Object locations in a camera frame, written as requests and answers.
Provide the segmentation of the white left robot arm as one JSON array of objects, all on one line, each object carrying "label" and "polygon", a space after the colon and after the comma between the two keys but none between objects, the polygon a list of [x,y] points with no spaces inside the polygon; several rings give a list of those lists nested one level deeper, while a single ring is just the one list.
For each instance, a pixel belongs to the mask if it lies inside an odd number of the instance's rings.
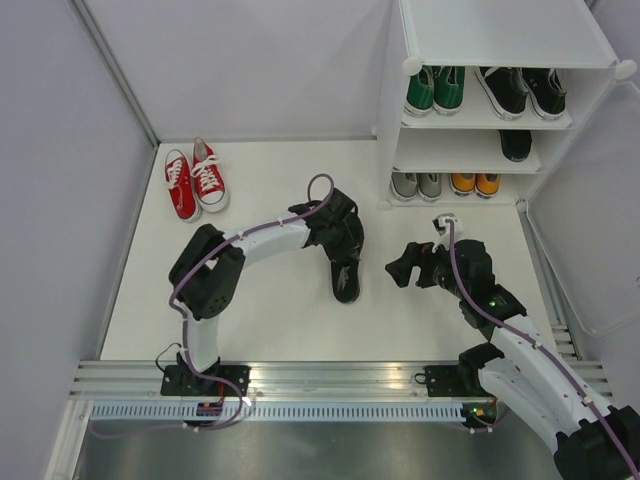
[{"label": "white left robot arm", "polygon": [[175,364],[164,370],[162,395],[242,396],[248,371],[221,366],[217,330],[243,271],[280,253],[320,246],[335,299],[351,304],[360,295],[364,240],[356,202],[337,188],[323,200],[293,205],[279,219],[244,231],[199,227],[169,272],[169,305],[183,318],[183,340]]}]

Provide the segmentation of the grey sneaker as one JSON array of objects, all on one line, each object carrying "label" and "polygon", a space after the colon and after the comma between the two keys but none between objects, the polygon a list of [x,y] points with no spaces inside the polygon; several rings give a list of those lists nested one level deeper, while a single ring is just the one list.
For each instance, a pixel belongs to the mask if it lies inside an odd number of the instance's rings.
[{"label": "grey sneaker", "polygon": [[418,190],[416,174],[394,171],[391,175],[391,189],[400,201],[407,202],[413,199]]},{"label": "grey sneaker", "polygon": [[418,194],[426,202],[435,202],[442,195],[442,180],[439,173],[417,175]]}]

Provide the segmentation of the black brown-soled shoe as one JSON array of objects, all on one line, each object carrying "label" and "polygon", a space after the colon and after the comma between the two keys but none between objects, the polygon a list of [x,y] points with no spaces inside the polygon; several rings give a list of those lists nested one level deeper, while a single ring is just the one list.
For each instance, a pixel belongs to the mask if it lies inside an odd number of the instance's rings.
[{"label": "black brown-soled shoe", "polygon": [[519,163],[526,160],[532,148],[529,130],[499,130],[501,151],[508,160]]},{"label": "black brown-soled shoe", "polygon": [[360,262],[346,259],[331,263],[331,285],[335,299],[342,304],[355,302],[360,295]]}]

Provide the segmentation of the red sneaker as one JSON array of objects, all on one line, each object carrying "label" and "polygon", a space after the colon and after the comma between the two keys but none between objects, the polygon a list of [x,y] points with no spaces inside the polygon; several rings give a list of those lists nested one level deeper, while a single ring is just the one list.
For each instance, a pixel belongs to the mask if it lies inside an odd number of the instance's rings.
[{"label": "red sneaker", "polygon": [[214,150],[200,137],[194,139],[193,179],[196,200],[209,213],[224,210],[229,202],[230,194],[218,167],[218,157]]},{"label": "red sneaker", "polygon": [[178,218],[186,223],[198,220],[202,209],[195,198],[189,161],[180,150],[172,149],[166,155],[164,175]]}]

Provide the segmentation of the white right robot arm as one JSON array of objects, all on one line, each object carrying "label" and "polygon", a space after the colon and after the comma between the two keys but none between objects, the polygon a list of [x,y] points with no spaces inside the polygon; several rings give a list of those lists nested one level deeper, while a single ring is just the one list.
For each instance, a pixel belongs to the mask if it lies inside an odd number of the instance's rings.
[{"label": "white right robot arm", "polygon": [[459,388],[500,400],[545,443],[562,478],[638,478],[638,413],[614,406],[544,342],[526,308],[497,283],[482,242],[411,242],[385,270],[400,288],[417,271],[417,287],[458,299],[485,339],[460,354]]}]

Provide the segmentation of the green sneaker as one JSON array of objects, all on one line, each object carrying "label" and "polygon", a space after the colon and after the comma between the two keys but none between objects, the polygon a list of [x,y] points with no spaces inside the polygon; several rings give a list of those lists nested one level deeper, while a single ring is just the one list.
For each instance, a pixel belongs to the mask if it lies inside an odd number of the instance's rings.
[{"label": "green sneaker", "polygon": [[407,115],[422,118],[432,111],[434,103],[434,77],[430,66],[421,70],[409,80],[404,111]]},{"label": "green sneaker", "polygon": [[443,116],[456,114],[464,98],[465,68],[441,66],[433,68],[434,109]]}]

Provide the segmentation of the orange sneaker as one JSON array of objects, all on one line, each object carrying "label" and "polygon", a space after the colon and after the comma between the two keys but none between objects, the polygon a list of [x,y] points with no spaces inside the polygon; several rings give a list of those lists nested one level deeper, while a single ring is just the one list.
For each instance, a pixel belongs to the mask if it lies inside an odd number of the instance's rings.
[{"label": "orange sneaker", "polygon": [[454,194],[466,197],[475,191],[476,176],[473,173],[451,173],[450,187]]},{"label": "orange sneaker", "polygon": [[476,175],[475,193],[482,199],[491,199],[498,193],[500,182],[500,174],[479,173]]}]

